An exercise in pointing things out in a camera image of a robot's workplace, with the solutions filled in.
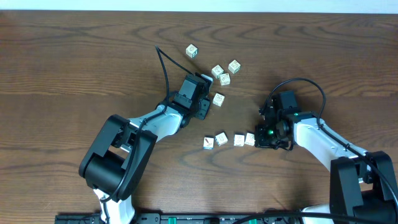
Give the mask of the wooden block with red mark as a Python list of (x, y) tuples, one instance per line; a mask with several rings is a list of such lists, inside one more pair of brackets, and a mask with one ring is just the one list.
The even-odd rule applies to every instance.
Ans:
[(212, 150), (214, 148), (214, 138), (204, 137), (203, 148), (207, 150)]

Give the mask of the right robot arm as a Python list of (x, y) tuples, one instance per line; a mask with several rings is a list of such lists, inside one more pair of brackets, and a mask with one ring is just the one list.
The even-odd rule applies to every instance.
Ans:
[(397, 181), (391, 158), (368, 152), (330, 129), (319, 114), (299, 108), (261, 109), (256, 147), (291, 151), (298, 145), (330, 172), (329, 202), (294, 215), (301, 223), (397, 223)]

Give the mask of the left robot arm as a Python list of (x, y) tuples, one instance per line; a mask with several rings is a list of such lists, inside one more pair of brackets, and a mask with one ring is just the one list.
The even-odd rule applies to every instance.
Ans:
[(126, 119), (114, 114), (105, 121), (78, 170), (100, 201), (98, 223), (132, 221), (131, 195), (155, 144), (176, 134), (191, 118), (205, 119), (210, 105), (207, 96), (193, 100), (176, 93), (144, 116)]

